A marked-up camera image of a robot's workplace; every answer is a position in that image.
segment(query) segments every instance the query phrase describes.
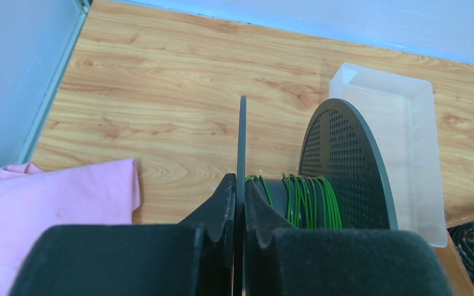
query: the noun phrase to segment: pink cloth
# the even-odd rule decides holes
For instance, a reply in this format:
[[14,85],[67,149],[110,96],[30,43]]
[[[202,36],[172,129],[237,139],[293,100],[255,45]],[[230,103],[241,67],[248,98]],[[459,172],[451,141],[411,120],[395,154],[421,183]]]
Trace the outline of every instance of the pink cloth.
[[140,205],[133,159],[43,172],[31,163],[0,169],[0,295],[35,240],[58,224],[130,224]]

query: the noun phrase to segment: perforated spool disc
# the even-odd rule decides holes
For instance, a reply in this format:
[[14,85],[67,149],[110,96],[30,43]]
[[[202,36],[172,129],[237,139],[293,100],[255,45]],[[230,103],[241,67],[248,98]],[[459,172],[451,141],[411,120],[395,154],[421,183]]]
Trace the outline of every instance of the perforated spool disc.
[[352,104],[328,99],[317,108],[304,136],[299,174],[330,180],[343,227],[397,229],[381,153]]

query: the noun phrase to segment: white wall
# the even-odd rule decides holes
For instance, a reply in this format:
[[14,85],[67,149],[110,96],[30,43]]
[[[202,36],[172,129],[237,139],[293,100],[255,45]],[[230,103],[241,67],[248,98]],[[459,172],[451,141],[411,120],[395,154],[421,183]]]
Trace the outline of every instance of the white wall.
[[0,167],[31,144],[82,16],[74,0],[0,1]]
[[131,2],[474,63],[474,1],[469,0]]

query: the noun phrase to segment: wood grain surface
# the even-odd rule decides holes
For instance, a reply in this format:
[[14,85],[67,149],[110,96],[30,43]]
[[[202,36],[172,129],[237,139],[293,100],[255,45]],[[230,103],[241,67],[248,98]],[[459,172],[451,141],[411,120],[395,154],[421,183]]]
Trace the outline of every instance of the wood grain surface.
[[432,82],[447,218],[474,210],[474,65],[105,0],[93,3],[33,162],[133,157],[135,221],[175,223],[235,172],[242,94],[247,172],[296,173],[343,62]]
[[459,252],[448,234],[448,246],[435,248],[435,254],[449,278],[455,296],[474,296],[472,280],[460,259]]

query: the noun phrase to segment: translucent plastic tray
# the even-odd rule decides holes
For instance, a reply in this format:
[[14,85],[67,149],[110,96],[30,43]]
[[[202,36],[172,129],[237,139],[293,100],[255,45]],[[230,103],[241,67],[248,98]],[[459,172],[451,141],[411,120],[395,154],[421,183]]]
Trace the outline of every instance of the translucent plastic tray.
[[330,98],[362,114],[388,173],[399,229],[430,245],[447,245],[443,187],[429,81],[343,64],[330,82]]

